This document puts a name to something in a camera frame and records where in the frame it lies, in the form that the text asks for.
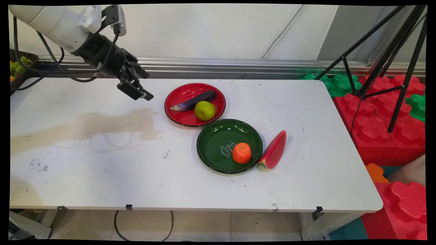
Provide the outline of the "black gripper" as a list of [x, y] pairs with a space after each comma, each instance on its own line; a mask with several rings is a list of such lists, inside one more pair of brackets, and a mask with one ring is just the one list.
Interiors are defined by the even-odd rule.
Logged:
[[127, 67], [127, 77], [120, 78], [117, 88], [133, 100], [145, 99], [150, 101], [154, 95], [145, 90], [138, 78], [147, 79], [150, 74], [145, 71], [138, 60], [123, 48], [114, 45], [112, 41], [101, 34], [89, 34], [85, 42], [72, 54], [81, 57], [92, 68], [96, 69], [100, 63], [104, 63], [109, 55], [106, 65], [101, 72], [106, 76], [119, 78]]

